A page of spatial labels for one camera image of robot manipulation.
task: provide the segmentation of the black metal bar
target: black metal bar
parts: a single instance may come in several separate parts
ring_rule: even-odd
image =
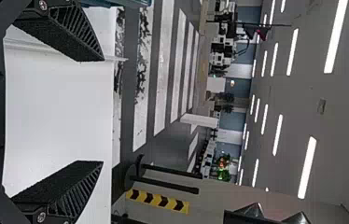
[[[159,181],[159,180],[155,180],[155,179],[143,178],[143,177],[139,177],[136,175],[131,175],[130,179],[131,179],[131,181],[141,182],[141,183],[145,183],[145,184],[149,184],[149,185],[155,185],[155,186],[159,186],[159,187],[163,187],[163,188],[167,188],[167,189],[176,189],[176,190],[188,192],[191,194],[199,194],[199,189],[187,187],[184,185],[171,184],[168,182],[163,182],[163,181]]]
[[[147,169],[147,170],[163,172],[163,173],[167,173],[167,174],[171,174],[171,175],[182,175],[182,176],[186,176],[186,177],[190,177],[190,178],[202,179],[202,175],[201,174],[195,175],[195,174],[192,174],[192,173],[183,172],[183,171],[177,171],[177,170],[174,170],[174,169],[169,169],[169,168],[164,168],[164,167],[159,167],[159,166],[152,166],[152,165],[148,165],[148,164],[143,164],[142,168],[143,169]]]

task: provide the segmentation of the ceiling light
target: ceiling light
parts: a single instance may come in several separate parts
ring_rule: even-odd
[[[282,7],[280,8],[280,12],[284,12],[286,8],[286,0],[282,0]]]
[[[255,59],[253,62],[253,71],[251,72],[251,77],[254,77],[254,74],[256,73],[256,63],[257,63],[257,60]]]
[[[300,178],[300,188],[298,197],[305,198],[308,188],[309,176],[311,174],[312,163],[314,162],[314,150],[316,149],[317,141],[313,137],[309,138],[308,149],[306,150],[305,163],[303,164],[302,176]]]
[[[274,45],[272,67],[271,67],[271,77],[273,77],[274,67],[276,66],[277,49],[279,48],[279,43]]]
[[[279,138],[280,138],[280,132],[282,131],[282,122],[283,122],[283,115],[279,115],[279,119],[277,120],[277,127],[276,127],[276,135],[274,137],[273,142],[273,156],[276,156],[277,153],[277,146],[279,145]]]
[[[267,64],[267,56],[268,56],[268,51],[265,50],[265,53],[264,53],[264,61],[262,61],[261,77],[264,77],[264,74],[265,74],[265,65]]]
[[[244,179],[244,169],[241,170],[241,177],[239,177],[239,186],[242,186],[243,179]]]
[[[247,146],[248,146],[248,137],[249,137],[250,132],[247,131],[247,135],[246,135],[246,142],[244,143],[244,150],[247,150]]]
[[[261,134],[262,135],[264,135],[264,133],[265,133],[265,124],[267,122],[267,115],[268,115],[268,105],[265,105],[264,118],[262,119],[262,126],[261,126]]]
[[[239,158],[239,162],[238,162],[238,172],[241,171],[241,165],[242,165],[242,156]]]
[[[288,59],[287,65],[287,75],[291,75],[291,70],[293,69],[294,53],[296,52],[297,39],[298,39],[299,29],[295,29],[293,33],[293,41],[291,42],[290,58]]]
[[[257,123],[258,119],[258,112],[259,112],[259,98],[257,99],[257,105],[256,105],[256,115],[254,117],[254,122]]]
[[[270,25],[272,25],[272,23],[273,23],[273,15],[274,15],[274,7],[275,7],[275,5],[276,5],[276,0],[272,0]]]
[[[334,26],[332,28],[331,39],[329,41],[328,54],[324,73],[332,73],[337,56],[338,45],[340,44],[343,21],[345,19],[348,0],[340,0],[338,3],[337,14],[335,15]]]
[[[246,130],[247,130],[247,123],[244,124],[244,136],[242,137],[243,140],[246,137]]]
[[[251,106],[250,106],[250,115],[253,115],[253,109],[254,109],[254,100],[256,99],[256,96],[253,95],[251,98]]]
[[[252,187],[253,187],[253,188],[256,186],[256,179],[257,179],[257,173],[258,173],[258,166],[259,166],[259,159],[256,160],[256,166],[254,167],[253,183],[252,183]]]

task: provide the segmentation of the hazard stripe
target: hazard stripe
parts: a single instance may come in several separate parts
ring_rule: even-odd
[[[162,209],[188,214],[189,203],[168,198],[159,194],[152,194],[142,190],[131,189],[126,193],[126,198],[139,203],[149,204]]]

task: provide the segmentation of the white panel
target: white panel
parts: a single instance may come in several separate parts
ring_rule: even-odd
[[[134,106],[133,151],[144,145],[147,140],[148,88],[151,67],[151,44],[154,20],[154,1],[151,7],[140,8],[140,14],[146,19],[139,20],[140,31],[137,55],[137,87]]]
[[[188,169],[187,169],[187,172],[191,173],[192,172],[192,169],[194,168],[194,165],[195,165],[195,160],[197,159],[197,154],[194,154],[194,156],[192,157],[192,160],[191,162],[189,163],[189,166],[188,166]]]
[[[191,158],[192,153],[194,153],[194,150],[195,150],[195,148],[196,148],[197,145],[198,145],[198,136],[199,136],[198,133],[195,134],[194,139],[192,139],[192,142],[191,142],[191,144],[189,145],[189,148],[188,148],[188,159]]]
[[[216,128],[218,125],[218,119],[201,116],[201,115],[194,115],[194,114],[185,114],[183,117],[181,117],[180,122],[187,123],[187,124],[195,124],[202,127],[207,128]]]
[[[196,31],[195,33],[195,44],[194,44],[194,56],[192,59],[192,71],[191,71],[191,86],[189,91],[189,101],[188,101],[188,109],[192,108],[194,103],[194,89],[195,89],[195,78],[198,75],[198,49],[199,49],[199,33]]]
[[[224,77],[208,77],[206,90],[215,93],[224,92],[225,81]]]
[[[230,143],[234,145],[242,144],[242,132],[236,132],[232,130],[218,129],[217,141],[223,143]]]
[[[189,72],[191,69],[191,56],[192,56],[192,42],[194,38],[194,26],[188,24],[188,43],[187,43],[187,56],[186,56],[186,70],[184,71],[184,83],[183,83],[183,101],[181,105],[181,115],[184,115],[187,111],[187,99],[188,99],[188,86],[189,86]]]
[[[174,64],[174,89],[172,94],[172,111],[171,111],[171,123],[178,118],[178,105],[180,94],[180,80],[181,80],[181,68],[183,65],[183,49],[184,49],[184,36],[186,31],[186,15],[179,9],[178,16],[178,29],[177,29],[177,43],[175,49],[175,64]]]
[[[230,67],[226,70],[228,73],[225,75],[225,77],[250,79],[252,70],[252,64],[232,63]]]
[[[191,124],[191,133],[190,134],[193,134],[195,129],[198,128],[198,125],[195,125],[195,124]]]
[[[155,104],[154,136],[165,128],[166,97],[168,94],[169,61],[171,57],[174,0],[162,0],[165,8],[161,18],[160,57],[158,62],[157,99]]]
[[[90,13],[104,53],[113,56],[116,9],[87,9]],[[73,161],[103,161],[77,223],[110,223],[114,64],[77,63],[27,49],[4,54],[6,194],[11,197]]]

